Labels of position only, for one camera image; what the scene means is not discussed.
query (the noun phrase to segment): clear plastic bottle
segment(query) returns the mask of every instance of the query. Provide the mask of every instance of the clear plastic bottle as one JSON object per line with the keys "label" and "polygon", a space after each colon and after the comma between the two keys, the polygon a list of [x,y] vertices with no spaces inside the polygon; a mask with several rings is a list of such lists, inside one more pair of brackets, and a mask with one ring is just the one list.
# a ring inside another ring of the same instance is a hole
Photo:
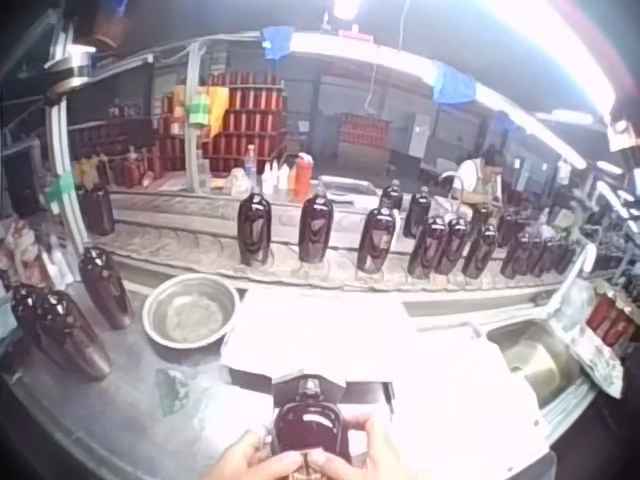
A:
{"label": "clear plastic bottle", "polygon": [[255,145],[247,147],[247,154],[244,156],[244,171],[251,182],[251,186],[258,186],[258,160],[256,158]]}

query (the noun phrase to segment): fluorescent light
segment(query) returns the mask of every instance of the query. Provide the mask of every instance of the fluorescent light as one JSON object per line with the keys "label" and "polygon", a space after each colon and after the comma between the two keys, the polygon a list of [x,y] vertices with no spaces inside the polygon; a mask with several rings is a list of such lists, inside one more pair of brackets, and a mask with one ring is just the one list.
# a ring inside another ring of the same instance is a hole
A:
{"label": "fluorescent light", "polygon": [[552,117],[560,122],[579,123],[581,125],[589,125],[595,121],[590,113],[576,112],[574,110],[554,110],[551,112]]}
{"label": "fluorescent light", "polygon": [[353,20],[360,10],[360,0],[334,0],[333,14],[342,20]]}
{"label": "fluorescent light", "polygon": [[635,198],[633,198],[631,195],[629,195],[624,190],[618,190],[618,195],[620,195],[620,198],[622,200],[626,200],[627,202],[633,202],[635,200]]}
{"label": "fluorescent light", "polygon": [[544,50],[608,118],[615,91],[591,52],[549,1],[485,0],[491,13]]}
{"label": "fluorescent light", "polygon": [[89,45],[80,45],[78,43],[72,43],[68,47],[69,53],[96,53],[96,47]]}
{"label": "fluorescent light", "polygon": [[600,180],[596,184],[596,188],[600,193],[607,197],[607,200],[609,200],[611,206],[620,214],[620,216],[622,216],[622,218],[629,218],[629,212],[622,206],[622,203],[620,203],[620,199],[616,196],[615,193],[613,193],[613,190],[611,190],[611,187],[609,185]]}
{"label": "fluorescent light", "polygon": [[622,175],[623,170],[620,167],[615,166],[613,163],[599,161],[596,162],[596,165],[601,170],[604,170],[609,173],[613,173],[614,175]]}
{"label": "fluorescent light", "polygon": [[[291,51],[309,55],[326,55],[368,62],[400,72],[414,75],[433,86],[437,74],[437,62],[420,55],[395,48],[362,42],[352,38],[338,37],[317,32],[295,32],[291,37]],[[535,135],[559,153],[575,168],[586,168],[587,162],[573,148],[554,135],[542,123],[490,88],[476,84],[476,100],[495,110],[503,111],[513,122],[528,133]]]}

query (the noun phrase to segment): ceiling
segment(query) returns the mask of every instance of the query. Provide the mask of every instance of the ceiling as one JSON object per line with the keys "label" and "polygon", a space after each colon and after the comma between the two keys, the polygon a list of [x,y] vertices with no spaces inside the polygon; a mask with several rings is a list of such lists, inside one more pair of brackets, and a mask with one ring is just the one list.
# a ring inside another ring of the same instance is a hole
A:
{"label": "ceiling", "polygon": [[[317,30],[329,3],[329,0],[130,0],[128,33],[118,53],[125,56],[174,40],[259,30],[269,25]],[[607,8],[590,8],[588,14],[606,25],[603,32],[623,52],[623,58],[640,58],[636,55],[640,41],[630,41],[635,38],[629,33],[633,31],[633,22],[629,21],[633,15],[625,17],[610,2],[600,3],[607,3]],[[357,18],[361,31],[373,34],[377,43],[397,47],[404,7],[404,0],[363,0]],[[334,21],[333,26],[347,25]],[[565,108],[593,112],[586,96],[559,65],[477,2],[413,0],[403,37],[403,49],[471,74],[526,110],[548,112]],[[46,56],[49,39],[43,39],[40,47],[34,48],[35,63]],[[640,68],[636,68],[640,62],[628,63],[640,78]],[[3,86],[5,98],[33,94],[27,91],[28,82],[23,80],[13,86],[5,82]],[[598,132],[553,128],[587,158],[606,154],[606,140]]]}

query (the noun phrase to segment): blue cloth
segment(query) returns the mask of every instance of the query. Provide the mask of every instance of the blue cloth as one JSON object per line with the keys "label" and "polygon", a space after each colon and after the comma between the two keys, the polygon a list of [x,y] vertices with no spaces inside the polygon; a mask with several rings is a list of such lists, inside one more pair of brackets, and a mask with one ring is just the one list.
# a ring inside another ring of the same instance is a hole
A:
{"label": "blue cloth", "polygon": [[445,105],[476,99],[476,81],[449,65],[438,62],[433,85],[433,101]]}
{"label": "blue cloth", "polygon": [[102,5],[102,7],[106,8],[116,17],[121,17],[122,15],[124,15],[128,3],[129,0],[100,0],[100,4]]}
{"label": "blue cloth", "polygon": [[267,27],[262,30],[264,42],[264,58],[267,60],[280,60],[291,52],[291,37],[295,29],[293,27]]}
{"label": "blue cloth", "polygon": [[496,112],[493,119],[491,120],[491,124],[494,129],[501,132],[505,130],[513,132],[518,128],[518,125],[513,120],[511,120],[511,117],[503,111]]}

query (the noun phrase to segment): orange bottle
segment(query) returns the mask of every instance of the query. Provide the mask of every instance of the orange bottle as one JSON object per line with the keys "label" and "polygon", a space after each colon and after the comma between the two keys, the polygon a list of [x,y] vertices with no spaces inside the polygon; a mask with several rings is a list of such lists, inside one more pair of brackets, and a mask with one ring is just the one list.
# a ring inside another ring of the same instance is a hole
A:
{"label": "orange bottle", "polygon": [[313,158],[311,155],[301,153],[296,165],[296,183],[294,197],[297,201],[305,201],[311,191],[311,176],[313,175]]}

